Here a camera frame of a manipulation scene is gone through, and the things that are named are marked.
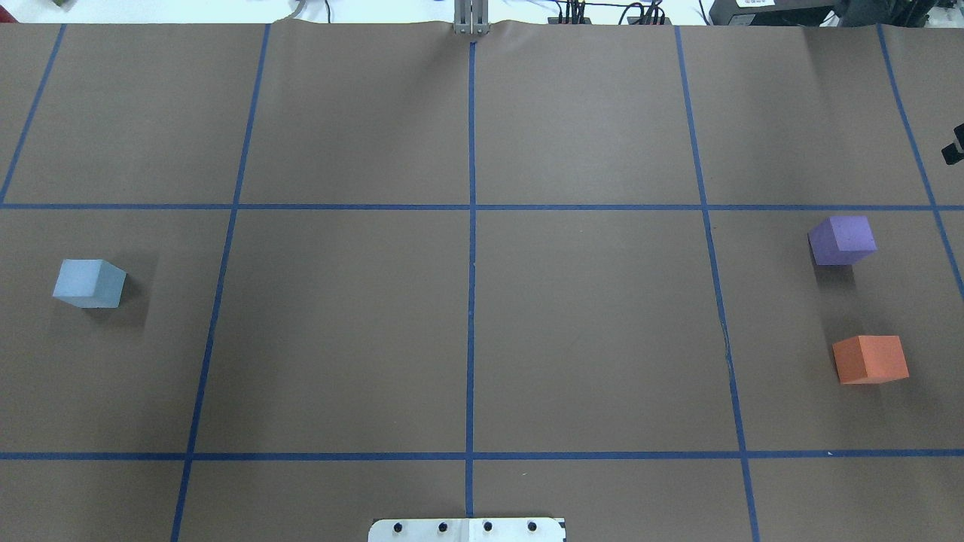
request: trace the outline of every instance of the black device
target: black device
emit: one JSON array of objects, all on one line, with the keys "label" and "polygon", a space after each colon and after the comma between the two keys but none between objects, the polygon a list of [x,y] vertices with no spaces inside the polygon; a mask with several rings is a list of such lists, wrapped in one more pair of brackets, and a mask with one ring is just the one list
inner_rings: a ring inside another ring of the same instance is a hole
[{"label": "black device", "polygon": [[710,20],[721,26],[819,26],[834,0],[716,0],[710,7]]},{"label": "black device", "polygon": [[954,139],[957,141],[941,149],[944,161],[949,166],[964,160],[964,124],[954,129]]},{"label": "black device", "polygon": [[673,24],[673,21],[669,20],[669,17],[667,17],[667,16],[665,16],[665,15],[664,15],[664,16],[660,16],[660,17],[649,16],[649,17],[646,17],[646,18],[642,19],[642,21],[640,21],[639,19],[640,19],[640,17],[626,17],[626,22],[627,22],[628,24],[637,24],[637,25],[640,25],[640,26],[653,26],[653,25],[660,25],[660,24],[666,24],[666,25]]},{"label": "black device", "polygon": [[921,28],[927,23],[927,12],[938,0],[837,0],[834,11],[841,26],[893,24]]},{"label": "black device", "polygon": [[563,17],[561,19],[559,17],[549,17],[549,24],[592,24],[592,23],[593,23],[593,19],[589,17],[583,17],[579,20],[579,22],[573,22],[571,19],[566,20],[566,17]]}]

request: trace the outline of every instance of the blue tape line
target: blue tape line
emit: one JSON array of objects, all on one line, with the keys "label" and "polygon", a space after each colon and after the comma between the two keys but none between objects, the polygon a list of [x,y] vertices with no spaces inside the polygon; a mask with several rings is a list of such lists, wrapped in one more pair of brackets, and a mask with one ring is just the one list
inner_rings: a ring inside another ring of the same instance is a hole
[{"label": "blue tape line", "polygon": [[964,457],[964,449],[799,449],[748,451],[751,459],[796,459],[833,457]]},{"label": "blue tape line", "polygon": [[[387,451],[195,452],[193,461],[652,461],[678,459],[833,459],[839,457],[964,457],[964,448],[774,449],[695,451]],[[0,461],[183,461],[184,453],[0,451]]]},{"label": "blue tape line", "polygon": [[612,461],[647,459],[739,459],[738,451],[480,451],[478,461]]},{"label": "blue tape line", "polygon": [[0,203],[3,203],[3,201],[7,199],[7,191],[10,190],[10,183],[13,182],[13,172],[16,170],[16,163],[20,160],[20,153],[23,151],[23,146],[27,142],[27,132],[30,131],[30,125],[34,123],[34,115],[37,114],[40,97],[43,96],[43,90],[47,86],[47,79],[50,77],[50,71],[54,68],[54,60],[57,59],[57,53],[60,51],[60,45],[61,42],[64,41],[64,32],[66,31],[67,26],[62,24],[60,31],[57,33],[57,39],[54,40],[53,49],[50,50],[50,57],[47,58],[47,66],[43,69],[43,77],[40,78],[40,84],[37,86],[37,92],[34,94],[34,101],[30,104],[27,120],[23,122],[23,129],[20,130],[20,139],[16,141],[16,148],[13,149],[13,157],[11,157],[10,166],[7,168],[7,176],[4,177],[3,187],[0,187]]},{"label": "blue tape line", "polygon": [[689,94],[689,81],[686,76],[686,59],[683,54],[683,36],[680,27],[675,26],[676,50],[680,60],[680,78],[683,82],[683,101],[686,106],[686,122],[689,124],[689,143],[693,149],[693,166],[696,169],[696,184],[700,191],[700,205],[703,208],[703,228],[707,238],[707,251],[710,255],[710,271],[713,276],[713,290],[716,294],[716,311],[723,331],[726,346],[726,364],[730,372],[730,400],[736,425],[736,441],[739,445],[740,467],[743,471],[743,491],[746,494],[746,508],[750,519],[750,532],[754,542],[760,542],[760,527],[757,522],[756,498],[753,495],[753,480],[750,477],[750,462],[746,457],[746,437],[743,432],[743,416],[739,408],[739,391],[736,388],[736,369],[733,365],[733,349],[730,344],[730,331],[727,327],[726,308],[723,305],[723,288],[720,285],[719,267],[716,262],[716,247],[713,243],[710,206],[707,202],[707,189],[703,179],[703,164],[700,160],[700,147],[696,139],[696,122],[693,119],[693,104]]},{"label": "blue tape line", "polygon": [[894,101],[897,103],[897,112],[900,113],[900,121],[903,122],[904,131],[907,133],[907,141],[910,143],[910,149],[914,153],[914,161],[917,162],[917,170],[921,174],[921,182],[924,184],[924,191],[927,193],[927,200],[930,201],[930,208],[934,211],[934,222],[937,223],[937,231],[941,234],[941,242],[944,243],[944,251],[948,255],[948,261],[951,263],[951,272],[954,275],[954,280],[957,282],[957,291],[960,293],[962,299],[964,299],[964,279],[961,278],[960,268],[957,266],[957,258],[954,257],[954,251],[951,248],[951,241],[948,239],[948,232],[944,229],[944,220],[941,219],[941,211],[937,206],[937,200],[934,198],[934,191],[930,186],[930,179],[927,178],[927,170],[924,168],[924,160],[921,158],[921,151],[917,147],[917,139],[914,137],[914,130],[910,127],[910,121],[907,120],[907,113],[904,110],[903,100],[900,98],[900,90],[897,88],[897,78],[894,76],[894,67],[891,65],[891,54],[887,50],[887,40],[884,39],[884,27],[879,23],[877,24],[877,38],[880,40],[880,52],[884,56],[884,65],[887,67],[887,77],[891,81],[891,90],[894,92]]},{"label": "blue tape line", "polygon": [[[711,211],[927,211],[931,205],[809,203],[710,203]],[[232,203],[0,203],[0,209],[30,210],[231,210]],[[463,203],[239,203],[240,210],[468,211]],[[962,211],[964,205],[937,205]],[[699,211],[698,203],[480,203],[476,211]]]},{"label": "blue tape line", "polygon": [[234,240],[234,225],[237,222],[238,202],[244,184],[245,166],[248,160],[248,148],[251,144],[251,134],[254,129],[254,113],[257,108],[257,97],[261,88],[261,76],[264,73],[264,59],[268,52],[268,38],[271,36],[271,24],[264,25],[264,35],[261,38],[261,53],[257,61],[257,73],[254,76],[254,90],[251,96],[251,107],[248,110],[248,125],[245,129],[244,144],[238,163],[238,177],[234,185],[234,200],[231,215],[228,219],[228,232],[225,235],[225,249],[221,254],[221,268],[218,271],[218,284],[214,293],[214,304],[211,308],[211,321],[207,328],[207,343],[204,346],[204,358],[201,362],[201,377],[198,380],[198,393],[194,401],[194,413],[191,416],[191,431],[188,435],[187,452],[184,458],[184,469],[181,472],[180,489],[177,492],[177,505],[174,508],[174,523],[171,527],[171,542],[177,542],[180,536],[180,524],[184,516],[184,503],[187,500],[188,483],[191,479],[191,467],[194,461],[194,449],[198,440],[198,427],[201,424],[201,407],[204,403],[204,390],[207,386],[207,374],[211,367],[211,353],[214,350],[214,334],[218,326],[218,316],[221,313],[221,299],[225,289],[225,274],[228,272],[228,259],[231,244]]},{"label": "blue tape line", "polygon": [[469,44],[469,309],[466,345],[466,517],[474,513],[473,465],[475,448],[475,41]]},{"label": "blue tape line", "polygon": [[230,210],[230,203],[4,203],[5,209],[38,210]]},{"label": "blue tape line", "polygon": [[195,461],[465,461],[461,451],[231,453],[199,452]]},{"label": "blue tape line", "polygon": [[241,203],[243,210],[467,211],[468,205],[434,203]]},{"label": "blue tape line", "polygon": [[0,451],[0,461],[183,461],[183,453],[114,451]]},{"label": "blue tape line", "polygon": [[698,211],[698,204],[674,203],[485,203],[477,206],[480,211]]},{"label": "blue tape line", "polygon": [[711,211],[929,211],[930,205],[830,205],[830,204],[779,204],[779,203],[735,203],[708,204]]}]

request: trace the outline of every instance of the metal bracket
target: metal bracket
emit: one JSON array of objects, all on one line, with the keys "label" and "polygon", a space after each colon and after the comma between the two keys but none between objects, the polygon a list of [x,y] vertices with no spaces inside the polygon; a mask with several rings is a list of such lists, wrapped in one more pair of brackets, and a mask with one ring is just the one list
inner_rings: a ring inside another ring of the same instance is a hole
[{"label": "metal bracket", "polygon": [[379,520],[368,542],[566,542],[560,518]]},{"label": "metal bracket", "polygon": [[455,0],[455,33],[489,34],[489,0]]}]

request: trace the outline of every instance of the orange cube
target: orange cube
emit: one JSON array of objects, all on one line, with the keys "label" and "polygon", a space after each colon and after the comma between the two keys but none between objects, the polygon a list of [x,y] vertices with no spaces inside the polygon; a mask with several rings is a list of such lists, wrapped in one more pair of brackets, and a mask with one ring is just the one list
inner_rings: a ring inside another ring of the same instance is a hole
[{"label": "orange cube", "polygon": [[900,337],[858,335],[834,344],[841,384],[881,384],[907,378]]}]

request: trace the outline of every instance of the black object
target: black object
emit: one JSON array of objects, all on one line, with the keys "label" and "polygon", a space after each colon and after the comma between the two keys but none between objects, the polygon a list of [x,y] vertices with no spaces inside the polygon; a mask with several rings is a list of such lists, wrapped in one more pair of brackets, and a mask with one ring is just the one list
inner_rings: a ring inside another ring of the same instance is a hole
[{"label": "black object", "polygon": [[736,0],[716,0],[710,7],[710,20],[729,26],[819,26],[834,0],[774,0],[775,6],[741,8]]},{"label": "black object", "polygon": [[574,23],[571,20],[566,20],[565,17],[562,18],[562,22],[559,22],[559,17],[549,17],[549,24],[592,24],[593,20],[589,17],[583,17],[580,19],[582,22]]},{"label": "black object", "polygon": [[623,14],[619,15],[619,22],[616,24],[623,24],[623,19],[626,18],[626,13],[633,8],[639,9],[639,16],[630,17],[629,24],[666,24],[666,12],[659,6],[659,4],[662,4],[662,0],[652,0],[649,6],[644,6],[641,2],[633,2],[623,9]]},{"label": "black object", "polygon": [[659,25],[659,24],[665,24],[668,26],[673,24],[673,21],[669,20],[669,17],[667,17],[666,15],[663,15],[662,17],[657,19],[653,19],[651,17],[644,18],[642,19],[643,22],[639,22],[640,21],[639,17],[630,17],[626,20],[629,22],[629,24],[638,24],[641,26],[653,26],[653,25]]},{"label": "black object", "polygon": [[837,0],[834,12],[841,26],[867,26],[883,23],[907,28],[921,28],[927,23],[927,12],[938,0]]},{"label": "black object", "polygon": [[951,143],[950,145],[941,149],[941,154],[944,154],[944,161],[949,166],[964,160],[964,152],[961,152],[960,150],[964,149],[964,124],[961,124],[954,129],[954,137],[957,138],[957,144]]}]

